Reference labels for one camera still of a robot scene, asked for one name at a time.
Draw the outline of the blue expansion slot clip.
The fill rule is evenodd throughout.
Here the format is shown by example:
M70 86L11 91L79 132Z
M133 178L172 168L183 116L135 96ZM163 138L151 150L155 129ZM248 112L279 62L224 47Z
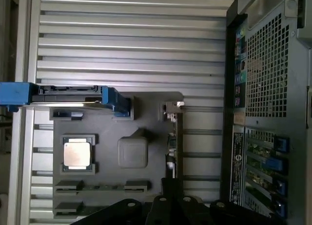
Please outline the blue expansion slot clip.
M282 153L289 153L290 150L290 138L275 136L273 147L276 151Z
M267 158L263 163L262 167L265 169L278 172L279 174L287 174L287 161L281 158L270 157Z
M288 183L283 179L274 179L273 185L275 187L275 191L282 195L287 196L288 194Z
M285 219L287 217L287 205L278 200L273 200L272 204L276 214Z

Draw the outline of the green RAM stick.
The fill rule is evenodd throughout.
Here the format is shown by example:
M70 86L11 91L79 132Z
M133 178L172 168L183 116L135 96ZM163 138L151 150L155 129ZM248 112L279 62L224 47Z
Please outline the green RAM stick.
M148 185L85 185L57 187L56 192L81 192L81 191L130 191L146 192Z

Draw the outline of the black label sticker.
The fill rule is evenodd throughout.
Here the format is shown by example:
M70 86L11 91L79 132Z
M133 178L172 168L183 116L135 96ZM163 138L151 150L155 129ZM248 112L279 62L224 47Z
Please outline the black label sticker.
M232 179L231 179L231 201L234 204L242 204L244 172L244 133L233 134L232 149Z

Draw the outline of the silver CPU chip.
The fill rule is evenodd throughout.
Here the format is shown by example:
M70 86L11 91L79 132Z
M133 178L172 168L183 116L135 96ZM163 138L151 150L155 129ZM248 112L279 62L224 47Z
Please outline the silver CPU chip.
M67 138L63 143L63 171L85 171L92 167L92 144L86 138Z

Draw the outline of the grey parts rack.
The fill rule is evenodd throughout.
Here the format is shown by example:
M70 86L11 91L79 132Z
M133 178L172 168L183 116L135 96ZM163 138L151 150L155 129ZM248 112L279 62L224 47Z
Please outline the grey parts rack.
M131 99L129 118L105 109L84 108L75 118L66 109L52 109L53 215L78 219L124 199L152 201L162 192L166 177L167 139L173 126L164 117L166 102L183 101L180 92L126 92ZM92 167L63 171L63 143L67 138L86 138L92 144ZM57 187L85 185L148 185L146 192L56 192Z

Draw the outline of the black open PC case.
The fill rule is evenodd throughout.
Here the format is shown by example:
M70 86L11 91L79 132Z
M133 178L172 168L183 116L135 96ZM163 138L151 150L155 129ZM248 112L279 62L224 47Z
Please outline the black open PC case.
M244 133L240 206L312 225L312 0L234 0L227 11L220 196L229 201L235 132ZM274 149L275 136L290 138L289 153ZM286 160L287 174L263 168L270 157ZM287 205L285 219L273 200Z

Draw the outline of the hard disk in blue caddy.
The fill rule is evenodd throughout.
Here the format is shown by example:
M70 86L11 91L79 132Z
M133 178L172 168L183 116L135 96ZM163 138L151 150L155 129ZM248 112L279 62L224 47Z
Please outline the hard disk in blue caddy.
M107 109L116 117L131 116L131 99L108 86L53 86L0 82L0 106L9 112L22 107Z

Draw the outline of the graphics card with metal bracket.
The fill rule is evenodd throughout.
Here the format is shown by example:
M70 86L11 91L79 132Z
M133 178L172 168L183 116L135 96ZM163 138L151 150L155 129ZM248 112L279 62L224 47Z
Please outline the graphics card with metal bracket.
M168 134L166 177L183 179L183 101L166 102L164 117L173 126Z

